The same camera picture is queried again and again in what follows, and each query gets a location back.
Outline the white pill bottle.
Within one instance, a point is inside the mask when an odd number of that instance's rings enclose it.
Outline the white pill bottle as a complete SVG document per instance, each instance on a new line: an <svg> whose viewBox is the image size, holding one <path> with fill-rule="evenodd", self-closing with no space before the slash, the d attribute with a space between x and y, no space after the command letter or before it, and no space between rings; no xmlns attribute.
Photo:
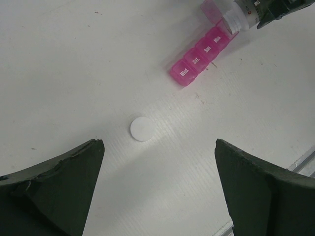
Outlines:
<svg viewBox="0 0 315 236"><path fill-rule="evenodd" d="M262 18L262 0L234 0L231 8L224 13L222 20L231 34L249 30L257 25Z"/></svg>

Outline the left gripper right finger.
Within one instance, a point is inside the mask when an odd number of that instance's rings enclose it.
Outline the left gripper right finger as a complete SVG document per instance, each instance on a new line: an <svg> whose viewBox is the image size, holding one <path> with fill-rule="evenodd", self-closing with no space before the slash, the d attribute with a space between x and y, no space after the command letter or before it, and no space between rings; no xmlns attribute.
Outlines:
<svg viewBox="0 0 315 236"><path fill-rule="evenodd" d="M313 236L315 180L218 139L215 160L236 236Z"/></svg>

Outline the pink weekly pill organizer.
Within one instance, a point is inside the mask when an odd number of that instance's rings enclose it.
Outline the pink weekly pill organizer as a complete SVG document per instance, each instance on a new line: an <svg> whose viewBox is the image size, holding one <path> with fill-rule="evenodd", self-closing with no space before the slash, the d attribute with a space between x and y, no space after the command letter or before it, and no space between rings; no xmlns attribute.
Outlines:
<svg viewBox="0 0 315 236"><path fill-rule="evenodd" d="M213 26L171 67L169 72L171 77L183 87L191 84L238 34L229 32L223 23L222 13L214 1L204 1L201 10Z"/></svg>

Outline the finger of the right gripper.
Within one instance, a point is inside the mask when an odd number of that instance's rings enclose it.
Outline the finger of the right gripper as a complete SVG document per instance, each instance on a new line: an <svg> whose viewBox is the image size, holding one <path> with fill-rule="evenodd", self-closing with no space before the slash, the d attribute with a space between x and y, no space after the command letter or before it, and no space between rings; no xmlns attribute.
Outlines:
<svg viewBox="0 0 315 236"><path fill-rule="evenodd" d="M261 19L257 29L298 10L311 6L315 0L261 0L258 5L261 10Z"/></svg>

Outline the white bottle cap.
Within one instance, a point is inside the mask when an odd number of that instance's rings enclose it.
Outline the white bottle cap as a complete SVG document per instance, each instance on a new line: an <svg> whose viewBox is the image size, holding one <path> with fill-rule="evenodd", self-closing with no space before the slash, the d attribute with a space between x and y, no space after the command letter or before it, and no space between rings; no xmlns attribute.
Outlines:
<svg viewBox="0 0 315 236"><path fill-rule="evenodd" d="M132 137L140 142L151 139L156 131L155 123L147 117L137 117L130 124Z"/></svg>

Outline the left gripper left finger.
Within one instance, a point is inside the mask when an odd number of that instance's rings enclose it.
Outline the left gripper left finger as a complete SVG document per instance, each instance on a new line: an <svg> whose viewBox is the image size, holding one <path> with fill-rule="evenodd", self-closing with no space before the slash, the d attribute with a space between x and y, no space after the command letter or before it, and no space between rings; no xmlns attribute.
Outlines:
<svg viewBox="0 0 315 236"><path fill-rule="evenodd" d="M91 139L47 161L1 176L2 236L81 236L105 147Z"/></svg>

